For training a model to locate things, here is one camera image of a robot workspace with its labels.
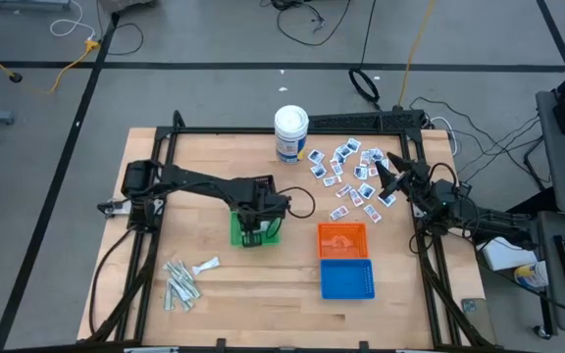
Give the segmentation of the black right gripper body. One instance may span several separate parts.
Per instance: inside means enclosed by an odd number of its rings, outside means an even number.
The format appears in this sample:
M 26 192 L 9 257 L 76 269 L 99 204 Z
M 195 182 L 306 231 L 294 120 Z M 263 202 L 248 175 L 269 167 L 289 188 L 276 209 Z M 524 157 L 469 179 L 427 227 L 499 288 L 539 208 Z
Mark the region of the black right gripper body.
M 411 172 L 403 173 L 403 189 L 407 200 L 415 205 L 426 216 L 445 213 L 449 204 L 440 203 L 432 194 L 433 176 L 439 165 L 428 166 L 427 177 L 417 177 Z

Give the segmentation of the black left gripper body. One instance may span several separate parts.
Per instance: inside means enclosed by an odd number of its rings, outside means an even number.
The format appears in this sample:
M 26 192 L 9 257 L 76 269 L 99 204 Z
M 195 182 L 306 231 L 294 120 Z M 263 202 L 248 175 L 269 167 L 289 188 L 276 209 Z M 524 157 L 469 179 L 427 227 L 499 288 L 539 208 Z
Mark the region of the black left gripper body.
M 263 221 L 283 218 L 289 203 L 288 196 L 260 189 L 250 201 L 236 201 L 231 205 L 231 210 L 243 219 Z

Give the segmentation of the white cloth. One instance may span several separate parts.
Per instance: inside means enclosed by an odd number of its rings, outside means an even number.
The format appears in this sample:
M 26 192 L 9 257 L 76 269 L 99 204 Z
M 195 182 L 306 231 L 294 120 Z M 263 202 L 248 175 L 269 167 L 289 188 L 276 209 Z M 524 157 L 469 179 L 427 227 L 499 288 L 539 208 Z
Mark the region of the white cloth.
M 186 302 L 186 301 L 189 301 L 191 299 L 190 292 L 188 290 L 184 289 L 178 281 L 174 280 L 173 278 L 170 278 L 168 280 L 168 283 L 172 287 L 174 292 L 177 294 L 177 296 L 180 298 L 181 301 Z

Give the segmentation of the green plastic basket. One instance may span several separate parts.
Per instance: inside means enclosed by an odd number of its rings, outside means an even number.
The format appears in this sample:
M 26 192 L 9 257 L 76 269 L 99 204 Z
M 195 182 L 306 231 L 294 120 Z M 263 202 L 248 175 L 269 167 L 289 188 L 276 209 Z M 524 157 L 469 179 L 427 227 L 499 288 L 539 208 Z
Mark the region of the green plastic basket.
M 281 241 L 282 219 L 275 219 L 270 222 L 267 232 L 263 233 L 262 245 L 276 245 Z M 241 230 L 239 227 L 237 212 L 231 212 L 231 246 L 243 247 L 241 245 Z

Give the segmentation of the orange plastic basket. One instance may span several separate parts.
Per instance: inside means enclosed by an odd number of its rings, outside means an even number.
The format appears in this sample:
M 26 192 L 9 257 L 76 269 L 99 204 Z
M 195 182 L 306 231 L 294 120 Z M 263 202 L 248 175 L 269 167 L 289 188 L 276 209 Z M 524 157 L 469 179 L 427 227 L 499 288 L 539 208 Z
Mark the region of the orange plastic basket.
M 318 257 L 324 259 L 368 259 L 368 238 L 363 223 L 318 224 Z

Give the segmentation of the white blue yellow wipes canister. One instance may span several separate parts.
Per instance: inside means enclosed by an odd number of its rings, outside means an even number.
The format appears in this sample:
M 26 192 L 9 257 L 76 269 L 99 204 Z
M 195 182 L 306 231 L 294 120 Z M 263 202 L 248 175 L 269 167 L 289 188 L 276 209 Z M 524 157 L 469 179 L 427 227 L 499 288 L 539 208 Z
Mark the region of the white blue yellow wipes canister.
M 309 119 L 307 113 L 295 105 L 277 110 L 274 118 L 276 152 L 279 160 L 296 164 L 304 158 Z

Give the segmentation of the white box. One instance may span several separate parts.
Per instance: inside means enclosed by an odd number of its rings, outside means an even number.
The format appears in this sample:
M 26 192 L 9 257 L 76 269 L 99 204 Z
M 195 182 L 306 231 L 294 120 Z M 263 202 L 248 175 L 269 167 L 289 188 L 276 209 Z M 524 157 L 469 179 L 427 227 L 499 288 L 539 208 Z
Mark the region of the white box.
M 524 250 L 510 244 L 506 239 L 497 237 L 487 245 L 479 245 L 488 267 L 497 272 L 530 265 L 538 261 L 534 251 Z

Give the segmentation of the blue plastic basket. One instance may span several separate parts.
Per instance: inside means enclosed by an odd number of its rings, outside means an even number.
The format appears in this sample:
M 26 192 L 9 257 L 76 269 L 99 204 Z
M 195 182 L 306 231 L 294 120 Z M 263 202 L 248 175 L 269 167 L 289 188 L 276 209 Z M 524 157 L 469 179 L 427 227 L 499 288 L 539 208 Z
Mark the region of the blue plastic basket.
M 375 282 L 370 260 L 322 260 L 320 276 L 323 299 L 366 300 L 375 298 Z

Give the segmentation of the lying white yellow wipes bottle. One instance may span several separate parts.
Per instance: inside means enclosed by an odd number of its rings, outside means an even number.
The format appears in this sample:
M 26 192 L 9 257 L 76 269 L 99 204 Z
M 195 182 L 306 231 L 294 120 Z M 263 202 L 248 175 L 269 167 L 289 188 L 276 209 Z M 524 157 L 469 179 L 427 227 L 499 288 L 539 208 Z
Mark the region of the lying white yellow wipes bottle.
M 518 283 L 530 288 L 547 287 L 549 284 L 545 261 L 520 266 L 513 275 Z

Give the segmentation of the grey smartphone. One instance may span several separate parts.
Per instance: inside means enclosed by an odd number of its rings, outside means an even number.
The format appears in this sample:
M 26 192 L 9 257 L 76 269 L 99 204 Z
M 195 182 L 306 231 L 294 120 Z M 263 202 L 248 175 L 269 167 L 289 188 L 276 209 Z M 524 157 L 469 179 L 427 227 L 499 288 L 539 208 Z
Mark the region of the grey smartphone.
M 496 335 L 490 318 L 488 303 L 484 298 L 464 298 L 461 307 L 469 323 L 479 334 L 492 344 L 496 344 Z

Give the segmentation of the grey arm base bracket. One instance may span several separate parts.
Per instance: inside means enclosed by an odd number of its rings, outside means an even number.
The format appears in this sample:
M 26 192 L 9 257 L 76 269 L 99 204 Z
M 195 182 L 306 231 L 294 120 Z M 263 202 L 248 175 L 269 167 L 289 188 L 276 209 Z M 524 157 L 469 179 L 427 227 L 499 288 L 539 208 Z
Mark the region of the grey arm base bracket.
M 131 202 L 128 199 L 110 199 L 106 202 L 99 203 L 97 209 L 106 219 L 117 216 L 127 216 L 130 213 Z

